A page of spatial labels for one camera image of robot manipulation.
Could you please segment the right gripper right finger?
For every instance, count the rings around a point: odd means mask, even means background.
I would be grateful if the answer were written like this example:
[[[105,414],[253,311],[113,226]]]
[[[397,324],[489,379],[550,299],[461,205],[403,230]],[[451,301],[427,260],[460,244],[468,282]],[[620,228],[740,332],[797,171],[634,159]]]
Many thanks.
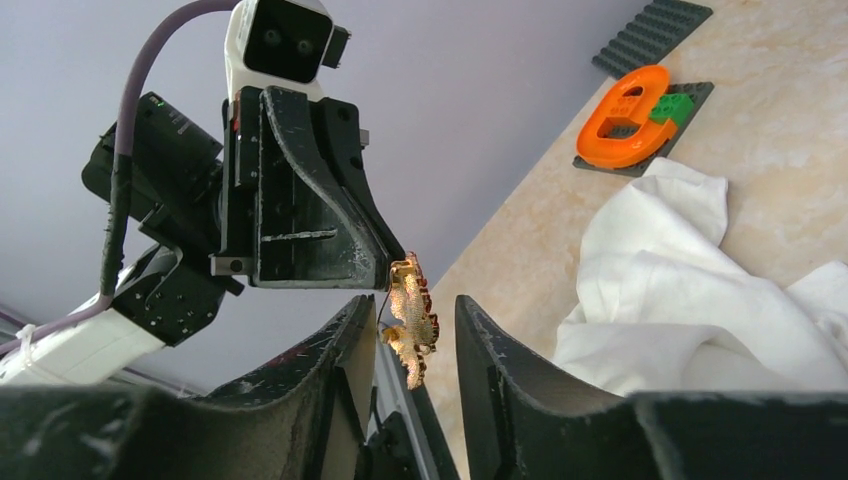
[[[619,397],[554,366],[471,297],[455,343],[474,479],[843,479],[843,393]]]

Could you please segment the white t-shirt garment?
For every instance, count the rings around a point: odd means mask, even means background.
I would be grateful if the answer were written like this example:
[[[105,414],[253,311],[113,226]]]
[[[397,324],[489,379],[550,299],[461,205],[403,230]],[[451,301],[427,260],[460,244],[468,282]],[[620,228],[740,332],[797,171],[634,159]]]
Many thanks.
[[[781,288],[721,249],[728,182],[660,158],[593,217],[553,363],[617,395],[843,391],[847,267]]]

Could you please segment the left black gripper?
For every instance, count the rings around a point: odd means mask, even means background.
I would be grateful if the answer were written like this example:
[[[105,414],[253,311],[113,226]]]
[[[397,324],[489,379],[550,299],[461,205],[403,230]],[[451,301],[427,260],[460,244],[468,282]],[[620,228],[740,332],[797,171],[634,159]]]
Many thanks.
[[[212,138],[160,96],[143,95],[99,139],[84,186],[109,207],[100,285],[114,289],[127,225],[223,284],[256,288],[387,288],[405,250],[364,169],[358,108],[281,87],[247,87],[222,106]]]

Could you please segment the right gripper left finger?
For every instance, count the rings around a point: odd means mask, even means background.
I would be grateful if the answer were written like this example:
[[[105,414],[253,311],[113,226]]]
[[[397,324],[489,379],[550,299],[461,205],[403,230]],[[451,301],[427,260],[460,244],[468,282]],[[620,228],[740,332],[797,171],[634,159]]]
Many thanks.
[[[204,397],[141,386],[1,392],[5,479],[351,479],[368,424],[375,300]]]

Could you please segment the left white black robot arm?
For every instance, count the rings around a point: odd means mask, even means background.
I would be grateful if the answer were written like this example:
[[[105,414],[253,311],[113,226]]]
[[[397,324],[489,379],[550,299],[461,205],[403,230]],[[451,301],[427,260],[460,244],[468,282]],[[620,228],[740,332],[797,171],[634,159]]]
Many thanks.
[[[22,328],[1,349],[3,385],[101,383],[197,334],[249,286],[388,288],[404,249],[368,185],[358,108],[245,87],[222,116],[216,140],[161,96],[140,98],[128,214],[153,244],[110,300],[56,330]]]

